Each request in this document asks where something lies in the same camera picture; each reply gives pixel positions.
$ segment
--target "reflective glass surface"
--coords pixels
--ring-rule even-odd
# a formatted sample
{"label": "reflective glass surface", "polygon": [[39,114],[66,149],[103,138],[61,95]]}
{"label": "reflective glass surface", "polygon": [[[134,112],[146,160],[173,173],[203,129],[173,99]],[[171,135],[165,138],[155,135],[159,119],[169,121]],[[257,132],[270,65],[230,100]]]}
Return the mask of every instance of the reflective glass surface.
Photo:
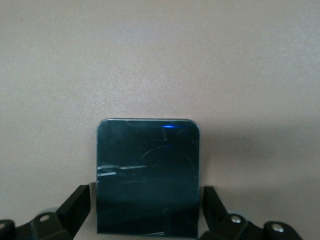
{"label": "reflective glass surface", "polygon": [[98,233],[196,238],[198,126],[171,119],[102,121],[96,211]]}

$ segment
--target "screw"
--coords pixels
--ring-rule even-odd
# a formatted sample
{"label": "screw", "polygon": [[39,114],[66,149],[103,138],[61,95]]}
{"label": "screw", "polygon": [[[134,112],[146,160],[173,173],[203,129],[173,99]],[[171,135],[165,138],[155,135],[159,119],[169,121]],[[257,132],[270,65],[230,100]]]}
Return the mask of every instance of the screw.
{"label": "screw", "polygon": [[239,223],[241,223],[241,218],[238,217],[237,215],[233,215],[231,217],[231,221],[234,222],[235,224],[239,224]]}
{"label": "screw", "polygon": [[272,224],[272,229],[279,233],[283,233],[285,231],[284,228],[277,223]]}
{"label": "screw", "polygon": [[50,217],[49,215],[43,215],[42,217],[39,218],[39,221],[40,222],[47,221],[49,219],[49,217]]}

